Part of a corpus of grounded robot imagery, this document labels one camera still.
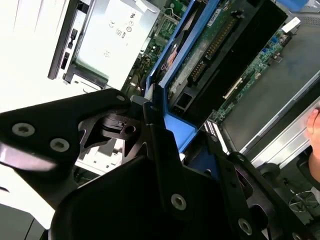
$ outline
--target finger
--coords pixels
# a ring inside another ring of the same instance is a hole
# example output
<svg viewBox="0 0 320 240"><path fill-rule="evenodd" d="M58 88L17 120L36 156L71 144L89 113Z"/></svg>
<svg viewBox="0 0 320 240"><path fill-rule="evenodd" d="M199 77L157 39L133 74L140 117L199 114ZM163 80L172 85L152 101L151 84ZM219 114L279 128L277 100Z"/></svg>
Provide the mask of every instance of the finger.
<svg viewBox="0 0 320 240"><path fill-rule="evenodd" d="M318 113L319 113L319 110L314 109L311 115L309 116L308 121L306 122L306 129L310 134L314 133L314 124L318 116Z"/></svg>
<svg viewBox="0 0 320 240"><path fill-rule="evenodd" d="M317 115L313 124L313 134L320 134L320 114Z"/></svg>

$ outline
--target capacitor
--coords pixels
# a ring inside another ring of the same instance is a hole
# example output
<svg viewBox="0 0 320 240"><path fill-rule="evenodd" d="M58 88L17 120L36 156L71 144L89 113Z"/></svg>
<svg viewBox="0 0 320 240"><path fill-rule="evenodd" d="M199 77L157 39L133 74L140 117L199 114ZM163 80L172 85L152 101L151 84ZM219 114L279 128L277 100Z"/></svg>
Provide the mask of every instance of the capacitor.
<svg viewBox="0 0 320 240"><path fill-rule="evenodd" d="M273 36L271 38L271 42L273 42L274 44L276 44L278 42L278 38L276 36Z"/></svg>

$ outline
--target motherboard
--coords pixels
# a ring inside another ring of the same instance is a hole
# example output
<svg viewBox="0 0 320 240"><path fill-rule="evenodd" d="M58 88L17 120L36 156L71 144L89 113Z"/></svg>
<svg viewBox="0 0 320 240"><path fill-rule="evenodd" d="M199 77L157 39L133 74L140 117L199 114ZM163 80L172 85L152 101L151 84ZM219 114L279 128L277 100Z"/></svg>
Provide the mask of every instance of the motherboard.
<svg viewBox="0 0 320 240"><path fill-rule="evenodd" d="M239 80L224 96L226 101L217 111L213 111L210 119L220 124L243 97L243 95L259 80L260 76L273 63L279 63L283 58L281 50L292 38L291 34L278 30L262 51L256 56Z"/></svg>
<svg viewBox="0 0 320 240"><path fill-rule="evenodd" d="M130 87L143 92L147 76L174 33L181 17L187 10L189 2L189 0L166 1L146 40L146 48L141 50L127 78Z"/></svg>
<svg viewBox="0 0 320 240"><path fill-rule="evenodd" d="M233 0L221 1L203 33L192 47L187 59L182 64L174 80L167 89L168 100L176 93L177 88L188 79L196 83L208 61L224 42L237 23L237 18L231 13Z"/></svg>

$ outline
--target screw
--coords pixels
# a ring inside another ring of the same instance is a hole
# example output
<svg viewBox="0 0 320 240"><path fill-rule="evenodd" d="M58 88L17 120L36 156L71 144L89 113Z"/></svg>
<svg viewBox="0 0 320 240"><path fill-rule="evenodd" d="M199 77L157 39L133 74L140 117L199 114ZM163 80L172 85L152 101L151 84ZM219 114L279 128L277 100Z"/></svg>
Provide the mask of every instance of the screw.
<svg viewBox="0 0 320 240"><path fill-rule="evenodd" d="M53 150L59 153L63 153L67 151L69 147L70 147L69 142L63 138L55 138L50 142L50 148L52 148Z"/></svg>
<svg viewBox="0 0 320 240"><path fill-rule="evenodd" d="M35 128L29 123L20 122L12 127L12 132L20 137L29 137L35 133Z"/></svg>
<svg viewBox="0 0 320 240"><path fill-rule="evenodd" d="M247 234L248 236L251 236L252 228L250 224L247 222L247 220L245 220L244 218L239 218L238 224L241 230L244 231L245 234Z"/></svg>
<svg viewBox="0 0 320 240"><path fill-rule="evenodd" d="M176 209L181 211L185 210L187 207L187 203L184 197L177 193L171 196L171 203Z"/></svg>
<svg viewBox="0 0 320 240"><path fill-rule="evenodd" d="M125 100L125 98L123 96L121 96L121 95L116 96L116 98L119 99L120 101L124 101Z"/></svg>
<svg viewBox="0 0 320 240"><path fill-rule="evenodd" d="M292 237L294 240L302 240L302 238L295 232L292 233Z"/></svg>
<svg viewBox="0 0 320 240"><path fill-rule="evenodd" d="M238 158L239 158L239 160L240 160L241 162L244 162L244 161L245 161L244 157L241 156L240 154L238 155Z"/></svg>

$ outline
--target metal hole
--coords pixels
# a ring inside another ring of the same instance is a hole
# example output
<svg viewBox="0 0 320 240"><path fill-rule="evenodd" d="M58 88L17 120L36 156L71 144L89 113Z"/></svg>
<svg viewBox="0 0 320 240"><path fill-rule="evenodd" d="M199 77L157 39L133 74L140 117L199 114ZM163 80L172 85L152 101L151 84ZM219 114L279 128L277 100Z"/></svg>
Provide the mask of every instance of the metal hole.
<svg viewBox="0 0 320 240"><path fill-rule="evenodd" d="M125 99L123 96L121 96L121 95L116 96L116 98L119 99L120 101L126 100L126 99Z"/></svg>
<svg viewBox="0 0 320 240"><path fill-rule="evenodd" d="M247 234L248 236L252 235L252 228L247 220L245 220L244 218L240 218L238 220L238 225L245 234Z"/></svg>
<svg viewBox="0 0 320 240"><path fill-rule="evenodd" d="M70 148L70 144L63 138L55 138L51 140L50 147L59 153L63 153Z"/></svg>
<svg viewBox="0 0 320 240"><path fill-rule="evenodd" d="M126 134L132 134L136 131L136 128L134 126L127 126L125 129L124 129L124 132Z"/></svg>
<svg viewBox="0 0 320 240"><path fill-rule="evenodd" d="M171 203L176 209L181 211L185 210L187 207L187 203L184 197L177 193L171 196Z"/></svg>
<svg viewBox="0 0 320 240"><path fill-rule="evenodd" d="M29 123L20 122L12 127L12 132L20 137L29 137L35 133L35 128Z"/></svg>
<svg viewBox="0 0 320 240"><path fill-rule="evenodd" d="M292 237L294 240L302 240L302 238L295 232L292 233Z"/></svg>

